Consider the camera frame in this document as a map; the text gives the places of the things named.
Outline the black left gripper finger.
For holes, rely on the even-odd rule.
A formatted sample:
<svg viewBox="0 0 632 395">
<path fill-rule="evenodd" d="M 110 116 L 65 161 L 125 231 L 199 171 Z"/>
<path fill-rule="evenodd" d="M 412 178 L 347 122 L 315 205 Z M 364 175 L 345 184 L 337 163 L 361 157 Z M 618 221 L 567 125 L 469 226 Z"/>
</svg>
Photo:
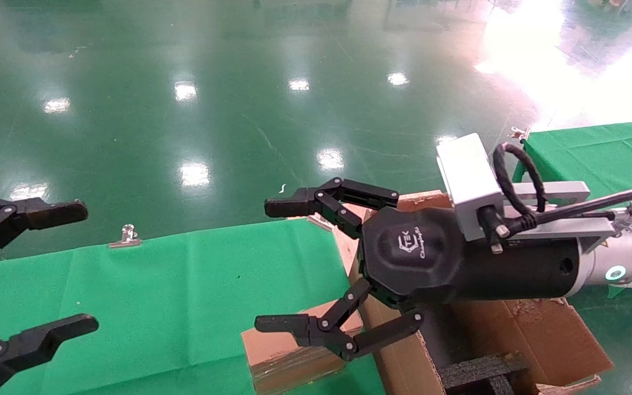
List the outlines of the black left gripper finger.
<svg viewBox="0 0 632 395">
<path fill-rule="evenodd" d="M 88 209 L 80 200 L 48 204 L 40 197 L 17 201 L 0 199 L 0 250 L 27 230 L 83 222 Z"/>
<path fill-rule="evenodd" d="M 50 362 L 63 342 L 98 328 L 95 317 L 80 313 L 0 339 L 0 388 L 14 375 Z"/>
</svg>

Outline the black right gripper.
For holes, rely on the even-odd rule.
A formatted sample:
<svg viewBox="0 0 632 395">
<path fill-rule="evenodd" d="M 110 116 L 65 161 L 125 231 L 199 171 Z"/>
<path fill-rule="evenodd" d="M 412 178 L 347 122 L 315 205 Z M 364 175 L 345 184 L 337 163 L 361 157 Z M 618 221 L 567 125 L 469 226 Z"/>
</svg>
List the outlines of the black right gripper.
<svg viewBox="0 0 632 395">
<path fill-rule="evenodd" d="M 359 270 L 366 279 L 357 280 L 322 317 L 259 315 L 254 328 L 288 332 L 299 347 L 324 347 L 351 362 L 413 335 L 424 322 L 423 311 L 414 308 L 374 329 L 348 335 L 341 325 L 371 293 L 389 307 L 412 307 L 564 297 L 577 281 L 580 254 L 574 239 L 512 240 L 501 253 L 493 253 L 484 239 L 466 240 L 452 209 L 402 212 L 393 208 L 398 200 L 397 191 L 339 177 L 320 187 L 299 188 L 291 197 L 267 199 L 270 218 L 318 213 L 344 235 L 360 238 Z M 362 225 L 343 203 L 378 212 Z"/>
</svg>

